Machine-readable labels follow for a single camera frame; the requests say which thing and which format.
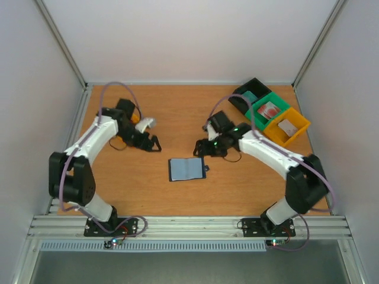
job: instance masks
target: white panel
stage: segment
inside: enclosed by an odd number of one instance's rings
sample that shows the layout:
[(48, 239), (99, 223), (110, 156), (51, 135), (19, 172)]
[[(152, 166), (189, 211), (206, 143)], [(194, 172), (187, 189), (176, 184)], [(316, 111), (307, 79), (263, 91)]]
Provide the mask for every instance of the white panel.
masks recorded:
[(335, 0), (46, 0), (88, 82), (292, 83)]
[(63, 150), (81, 86), (32, 0), (2, 0), (0, 38), (0, 283), (11, 283), (32, 216), (47, 208), (48, 159)]
[(376, 0), (348, 1), (298, 87), (312, 145), (370, 283), (379, 283), (378, 14)]

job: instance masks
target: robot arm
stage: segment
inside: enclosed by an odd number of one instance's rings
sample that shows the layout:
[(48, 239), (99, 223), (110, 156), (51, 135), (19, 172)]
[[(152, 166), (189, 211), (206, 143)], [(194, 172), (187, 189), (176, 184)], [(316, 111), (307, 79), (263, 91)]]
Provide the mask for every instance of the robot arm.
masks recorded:
[(96, 117), (84, 135), (63, 153), (54, 152), (49, 158), (49, 194), (59, 197), (59, 188), (64, 165), (72, 155), (63, 185), (63, 201), (79, 205), (89, 215), (103, 222), (110, 230), (115, 227), (117, 211), (95, 193), (95, 179), (91, 166), (98, 153), (114, 136), (119, 136), (128, 145), (144, 151), (161, 151), (156, 136), (149, 138), (146, 128), (152, 128), (153, 118), (144, 118), (137, 124), (131, 122), (134, 104), (119, 100), (116, 108), (103, 108), (102, 119)]
[(195, 156), (225, 157), (227, 149), (233, 147), (267, 164), (286, 180), (285, 197), (261, 215), (261, 226), (268, 235), (287, 219), (307, 213), (328, 193), (323, 182), (297, 162), (305, 162), (325, 176), (315, 155), (304, 157), (284, 149), (258, 131), (253, 133), (246, 123), (235, 126), (222, 111), (210, 117), (207, 132), (208, 139), (197, 141)]

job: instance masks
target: white vent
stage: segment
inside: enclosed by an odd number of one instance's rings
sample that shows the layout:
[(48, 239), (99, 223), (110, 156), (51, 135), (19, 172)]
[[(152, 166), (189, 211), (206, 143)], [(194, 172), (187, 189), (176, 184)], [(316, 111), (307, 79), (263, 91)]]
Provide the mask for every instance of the white vent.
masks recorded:
[(51, 240), (43, 241), (43, 251), (119, 251), (119, 252), (163, 252), (163, 251), (266, 251), (264, 241), (126, 241), (120, 246), (107, 248), (100, 240)]

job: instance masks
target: wooden table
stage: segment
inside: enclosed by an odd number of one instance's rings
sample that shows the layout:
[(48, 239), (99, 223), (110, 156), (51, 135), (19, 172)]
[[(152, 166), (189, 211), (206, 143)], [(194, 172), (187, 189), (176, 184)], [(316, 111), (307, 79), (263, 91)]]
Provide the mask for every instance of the wooden table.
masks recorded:
[[(106, 145), (93, 164), (96, 191), (119, 215), (260, 215), (284, 196), (285, 182), (271, 168), (243, 154), (237, 163), (205, 157), (206, 179), (169, 182), (168, 159), (192, 157), (195, 142), (206, 138), (201, 129), (212, 107), (235, 86), (131, 86), (145, 116), (157, 126), (149, 132), (158, 136), (161, 153), (126, 148), (117, 151)], [(298, 109), (291, 86), (271, 86), (274, 92)], [(102, 86), (94, 86), (83, 121), (82, 133), (98, 111)], [(121, 86), (110, 86), (104, 106), (114, 107), (119, 98), (131, 98)], [(236, 124), (247, 121), (225, 101), (219, 109)], [(307, 136), (297, 138), (289, 150), (311, 152)], [(238, 158), (229, 151), (228, 159)], [(322, 200), (319, 208), (326, 208)]]

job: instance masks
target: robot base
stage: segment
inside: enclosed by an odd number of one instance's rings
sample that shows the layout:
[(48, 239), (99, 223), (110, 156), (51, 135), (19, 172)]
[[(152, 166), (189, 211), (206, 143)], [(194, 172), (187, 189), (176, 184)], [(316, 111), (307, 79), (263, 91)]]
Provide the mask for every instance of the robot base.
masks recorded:
[(288, 233), (283, 230), (283, 228), (287, 229), (291, 237), (296, 236), (292, 219), (284, 221), (284, 223), (274, 229), (270, 235), (262, 228), (260, 218), (243, 218), (239, 223), (241, 224), (240, 229), (243, 231), (244, 237), (288, 237)]
[[(117, 218), (117, 224), (121, 223), (124, 221), (125, 218)], [(127, 228), (127, 236), (132, 235), (137, 233), (138, 230), (138, 219), (137, 218), (132, 218), (128, 221), (126, 221), (122, 227)], [(84, 229), (84, 236), (85, 237), (120, 237), (124, 235), (124, 229), (123, 228), (118, 228), (115, 232), (109, 234), (104, 232), (93, 220), (87, 219), (87, 222), (85, 224), (85, 229)]]

